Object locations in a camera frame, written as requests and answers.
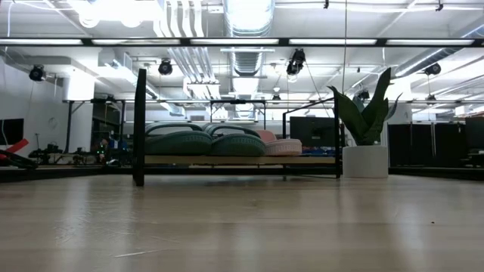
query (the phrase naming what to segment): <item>computer monitor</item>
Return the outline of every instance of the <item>computer monitor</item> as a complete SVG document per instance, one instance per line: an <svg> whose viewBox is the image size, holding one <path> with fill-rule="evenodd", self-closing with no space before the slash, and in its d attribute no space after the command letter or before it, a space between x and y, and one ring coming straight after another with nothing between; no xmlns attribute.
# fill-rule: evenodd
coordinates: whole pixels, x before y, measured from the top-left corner
<svg viewBox="0 0 484 272"><path fill-rule="evenodd" d="M6 119L0 120L0 128L3 126L4 135L0 132L0 145L12 145L23 140L23 119Z"/></svg>
<svg viewBox="0 0 484 272"><path fill-rule="evenodd" d="M334 129L334 118L290 117L290 137L303 147L334 148Z"/></svg>
<svg viewBox="0 0 484 272"><path fill-rule="evenodd" d="M467 148L484 150L484 117L466 118Z"/></svg>

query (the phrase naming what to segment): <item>ceiling light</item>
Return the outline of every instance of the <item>ceiling light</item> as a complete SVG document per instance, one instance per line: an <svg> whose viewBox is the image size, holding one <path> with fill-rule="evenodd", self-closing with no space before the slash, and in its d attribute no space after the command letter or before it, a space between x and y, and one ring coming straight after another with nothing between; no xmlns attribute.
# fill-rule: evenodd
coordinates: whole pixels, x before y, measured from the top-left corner
<svg viewBox="0 0 484 272"><path fill-rule="evenodd" d="M390 39L387 45L471 45L472 39Z"/></svg>
<svg viewBox="0 0 484 272"><path fill-rule="evenodd" d="M267 48L222 48L222 53L274 53L274 49Z"/></svg>
<svg viewBox="0 0 484 272"><path fill-rule="evenodd" d="M279 39L255 39L255 38L236 38L236 39L192 39L192 45L276 45Z"/></svg>
<svg viewBox="0 0 484 272"><path fill-rule="evenodd" d="M0 39L0 45L82 45L80 39Z"/></svg>
<svg viewBox="0 0 484 272"><path fill-rule="evenodd" d="M290 39L290 45L374 45L376 39Z"/></svg>
<svg viewBox="0 0 484 272"><path fill-rule="evenodd" d="M95 45L179 45L179 39L93 39Z"/></svg>
<svg viewBox="0 0 484 272"><path fill-rule="evenodd" d="M210 103L210 100L159 100L159 102L175 103L175 104L207 104L207 103Z"/></svg>

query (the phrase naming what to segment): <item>air duct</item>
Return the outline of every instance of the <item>air duct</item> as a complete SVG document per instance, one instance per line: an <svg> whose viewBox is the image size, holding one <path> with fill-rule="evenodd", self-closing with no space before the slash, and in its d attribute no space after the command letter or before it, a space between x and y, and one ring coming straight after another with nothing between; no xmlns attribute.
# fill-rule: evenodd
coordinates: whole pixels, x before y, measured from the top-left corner
<svg viewBox="0 0 484 272"><path fill-rule="evenodd" d="M227 36L266 37L271 31L275 0L224 0ZM234 71L254 76L262 66L262 53L231 53Z"/></svg>
<svg viewBox="0 0 484 272"><path fill-rule="evenodd" d="M463 39L481 39L484 37L484 17L479 18L470 25L464 27L455 35ZM425 50L423 53L413 57L406 63L400 64L393 70L393 79L399 79L402 77L409 76L411 74L420 72L425 68L435 64L446 57L449 57L463 48L431 48ZM355 83L351 89L360 86L370 86L373 85L378 80L378 73L382 73L386 67L378 67L372 74L365 76L362 80Z"/></svg>
<svg viewBox="0 0 484 272"><path fill-rule="evenodd" d="M474 27L471 30L469 30L469 27L467 27L461 30L460 33L465 33L460 36L463 39L482 39L484 38L484 24L481 24L478 27ZM438 61L443 60L446 57L451 56L462 49L463 48L440 48L426 50L424 53L419 54L408 62L399 65L395 69L395 77L401 78L424 70L432 64L435 64Z"/></svg>

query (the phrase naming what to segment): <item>white wall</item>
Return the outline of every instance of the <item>white wall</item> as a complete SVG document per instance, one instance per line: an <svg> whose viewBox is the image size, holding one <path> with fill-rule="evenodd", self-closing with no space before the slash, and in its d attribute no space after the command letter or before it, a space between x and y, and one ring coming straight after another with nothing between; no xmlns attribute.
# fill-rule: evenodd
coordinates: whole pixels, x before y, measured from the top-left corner
<svg viewBox="0 0 484 272"><path fill-rule="evenodd" d="M5 65L0 58L0 119L25 119L23 133L29 141L17 154L27 156L37 149L36 133L40 148L46 148L51 142L57 142L62 150L65 148L68 106L62 103L63 95L62 88L57 87L54 96L53 84L35 83L29 75Z"/></svg>

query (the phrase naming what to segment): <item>cable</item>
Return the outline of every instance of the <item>cable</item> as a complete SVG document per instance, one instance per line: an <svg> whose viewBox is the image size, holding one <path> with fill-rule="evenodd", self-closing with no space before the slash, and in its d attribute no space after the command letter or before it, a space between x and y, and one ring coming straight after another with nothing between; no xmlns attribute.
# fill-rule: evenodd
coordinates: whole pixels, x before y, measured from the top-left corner
<svg viewBox="0 0 484 272"><path fill-rule="evenodd" d="M15 5L15 2L10 3L8 6L8 13L7 13L7 38L10 37L10 18L11 18L11 12L12 12L12 7ZM5 53L7 54L8 46L5 46Z"/></svg>
<svg viewBox="0 0 484 272"><path fill-rule="evenodd" d="M345 76L346 76L346 46L347 38L348 38L348 0L345 0L346 8L345 8L345 48L343 52L343 86L341 87L341 93L345 94Z"/></svg>
<svg viewBox="0 0 484 272"><path fill-rule="evenodd" d="M311 77L312 84L315 86L316 94L318 94L319 100L321 100L321 95L319 94L318 87L316 86L315 79L312 78L312 74L311 74L311 70L309 69L308 62L307 61L304 61L304 62L306 63L306 67L308 67L309 76Z"/></svg>
<svg viewBox="0 0 484 272"><path fill-rule="evenodd" d="M29 108L27 109L27 116L25 117L25 123L27 123L27 120L29 120L30 105L32 105L33 86L34 86L34 81L32 81L32 90L30 91Z"/></svg>

